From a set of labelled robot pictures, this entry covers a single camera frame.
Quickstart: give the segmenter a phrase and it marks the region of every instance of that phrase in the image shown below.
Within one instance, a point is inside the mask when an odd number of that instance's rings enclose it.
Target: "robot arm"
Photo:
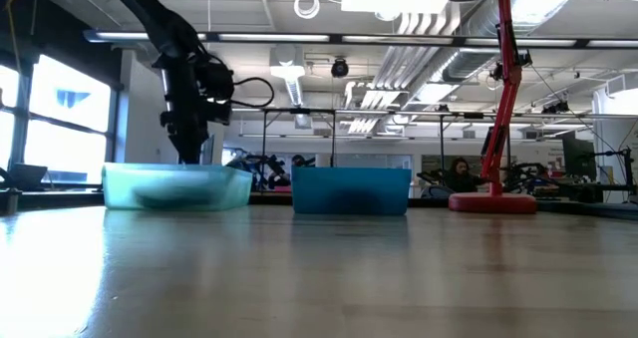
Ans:
[[[167,107],[160,123],[179,160],[198,164],[201,145],[208,139],[207,122],[229,124],[232,72],[208,54],[190,24],[159,0],[121,1],[140,20],[160,53],[154,67],[161,69]],[[225,103],[211,103],[207,98]]]

